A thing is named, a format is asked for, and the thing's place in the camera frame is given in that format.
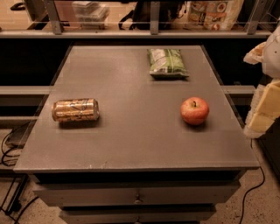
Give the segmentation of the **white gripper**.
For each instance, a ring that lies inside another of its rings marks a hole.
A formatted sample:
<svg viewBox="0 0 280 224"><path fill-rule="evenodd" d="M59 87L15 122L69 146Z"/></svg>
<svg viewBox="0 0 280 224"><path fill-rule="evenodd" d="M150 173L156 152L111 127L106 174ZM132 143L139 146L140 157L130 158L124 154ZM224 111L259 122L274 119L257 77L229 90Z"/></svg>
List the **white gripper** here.
<svg viewBox="0 0 280 224"><path fill-rule="evenodd" d="M262 72L271 78L280 78L280 26L268 37L266 43L254 47L243 61L251 65L262 63ZM248 112L244 134L250 138L262 136L280 117L280 80L266 86L259 84L254 92Z"/></svg>

